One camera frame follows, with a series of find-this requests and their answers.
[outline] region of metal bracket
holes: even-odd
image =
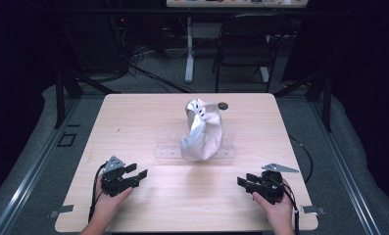
[[[315,215],[326,214],[325,208],[317,208],[316,206],[302,207],[302,211],[304,211],[304,213],[314,213]]]
[[[281,164],[267,164],[262,166],[262,169],[267,169],[275,172],[292,172],[292,173],[298,173],[298,169],[290,168]]]
[[[110,172],[110,171],[115,170],[117,168],[121,168],[122,166],[124,166],[124,162],[122,162],[120,159],[118,159],[115,156],[111,156],[109,161],[106,163],[106,166],[103,169],[103,172],[107,173],[107,172]]]
[[[72,212],[74,205],[62,206],[57,211],[50,211],[48,217],[57,217],[60,213],[63,212]]]

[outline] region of plastic stand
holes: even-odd
[[[158,160],[184,160],[181,156],[180,140],[186,135],[182,133],[161,133],[157,136],[155,157]],[[223,134],[219,151],[209,160],[233,160],[236,149],[233,147],[234,134]]]

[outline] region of wooden table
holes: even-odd
[[[225,102],[223,131],[235,134],[234,160],[191,162],[155,156],[159,133],[188,133],[185,105],[191,99]],[[86,224],[97,168],[111,155],[135,173],[148,176],[126,199],[112,232],[226,232],[270,230],[264,211],[237,176],[259,175],[262,165],[276,163],[299,169],[274,97],[270,94],[115,94],[101,107],[77,167],[61,213],[59,232],[77,232]],[[311,200],[301,173],[282,173],[292,186],[297,206]],[[300,229],[317,227],[314,215],[300,213]]]

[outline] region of white paper bag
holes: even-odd
[[[219,107],[200,99],[188,102],[185,107],[190,133],[180,141],[181,156],[201,161],[214,156],[222,142]]]

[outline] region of hand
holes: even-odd
[[[282,181],[283,184],[289,186],[285,179],[282,179]],[[287,190],[289,194],[291,193],[288,187],[285,187],[285,190]],[[257,202],[267,213],[267,221],[272,226],[274,234],[294,234],[292,230],[292,203],[286,194],[283,194],[281,201],[275,205],[269,203],[257,192],[254,192],[252,195],[253,200],[255,200],[255,202]]]
[[[118,212],[121,202],[132,193],[133,188],[127,188],[115,197],[102,193],[102,176],[103,174],[100,174],[97,178],[94,197],[95,199],[99,195],[100,197],[97,199],[94,214],[87,226],[81,231],[81,234],[103,234]]]

